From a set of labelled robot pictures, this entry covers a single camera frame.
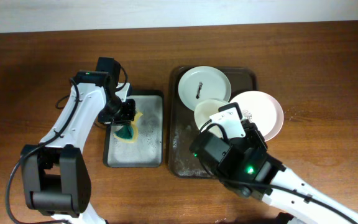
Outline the white plate front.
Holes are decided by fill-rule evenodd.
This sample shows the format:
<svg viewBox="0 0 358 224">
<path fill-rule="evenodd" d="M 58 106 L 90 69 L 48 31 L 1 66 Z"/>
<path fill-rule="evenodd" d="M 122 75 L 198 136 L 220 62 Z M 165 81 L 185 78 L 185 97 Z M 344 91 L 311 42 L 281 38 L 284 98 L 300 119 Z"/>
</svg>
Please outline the white plate front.
<svg viewBox="0 0 358 224">
<path fill-rule="evenodd" d="M 201 127 L 210 120 L 209 117 L 218 113 L 218 109 L 227 104 L 227 101 L 217 99 L 208 99 L 198 103 L 194 110 L 194 119 L 197 128 L 201 130 Z"/>
</svg>

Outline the green yellow sponge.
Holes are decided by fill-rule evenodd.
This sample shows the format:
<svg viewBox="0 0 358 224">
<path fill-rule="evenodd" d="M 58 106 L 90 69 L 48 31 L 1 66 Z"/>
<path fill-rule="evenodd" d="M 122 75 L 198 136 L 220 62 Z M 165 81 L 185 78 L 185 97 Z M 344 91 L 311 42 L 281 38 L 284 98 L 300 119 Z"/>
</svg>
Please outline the green yellow sponge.
<svg viewBox="0 0 358 224">
<path fill-rule="evenodd" d="M 140 111 L 135 112 L 134 120 L 129 124 L 125 124 L 121 129 L 114 132 L 113 136 L 124 143 L 132 144 L 139 137 L 139 129 L 136 125 L 140 117 L 143 115 Z"/>
</svg>

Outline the pink white plate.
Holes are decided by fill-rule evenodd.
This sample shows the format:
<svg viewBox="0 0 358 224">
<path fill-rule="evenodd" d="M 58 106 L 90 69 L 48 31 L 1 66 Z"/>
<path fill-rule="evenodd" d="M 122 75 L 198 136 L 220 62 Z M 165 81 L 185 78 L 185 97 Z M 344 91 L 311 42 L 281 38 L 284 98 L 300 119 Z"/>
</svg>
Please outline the pink white plate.
<svg viewBox="0 0 358 224">
<path fill-rule="evenodd" d="M 271 95 L 262 91 L 245 91 L 229 102 L 239 105 L 243 117 L 256 124 L 265 141 L 273 139 L 281 131 L 284 112 Z"/>
</svg>

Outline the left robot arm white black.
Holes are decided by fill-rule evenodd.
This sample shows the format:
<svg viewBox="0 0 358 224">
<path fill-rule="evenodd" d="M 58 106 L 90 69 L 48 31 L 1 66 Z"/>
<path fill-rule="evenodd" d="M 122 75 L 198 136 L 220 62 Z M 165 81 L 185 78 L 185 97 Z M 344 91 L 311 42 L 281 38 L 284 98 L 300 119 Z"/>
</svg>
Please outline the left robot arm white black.
<svg viewBox="0 0 358 224">
<path fill-rule="evenodd" d="M 83 148 L 98 116 L 106 124 L 134 120 L 130 83 L 113 72 L 80 71 L 70 79 L 68 101 L 51 130 L 37 145 L 23 147 L 20 158 L 27 207 L 53 223 L 106 223 L 90 203 L 91 180 Z"/>
</svg>

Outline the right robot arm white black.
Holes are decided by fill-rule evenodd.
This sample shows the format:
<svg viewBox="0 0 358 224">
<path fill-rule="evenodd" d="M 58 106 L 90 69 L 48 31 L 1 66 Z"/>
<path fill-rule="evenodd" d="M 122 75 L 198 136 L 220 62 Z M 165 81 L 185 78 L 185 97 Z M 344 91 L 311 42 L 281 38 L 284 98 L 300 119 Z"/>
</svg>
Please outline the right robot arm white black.
<svg viewBox="0 0 358 224">
<path fill-rule="evenodd" d="M 267 152 L 254 123 L 207 121 L 190 152 L 213 178 L 242 197 L 281 209 L 301 223 L 358 223 L 358 213 L 316 190 Z"/>
</svg>

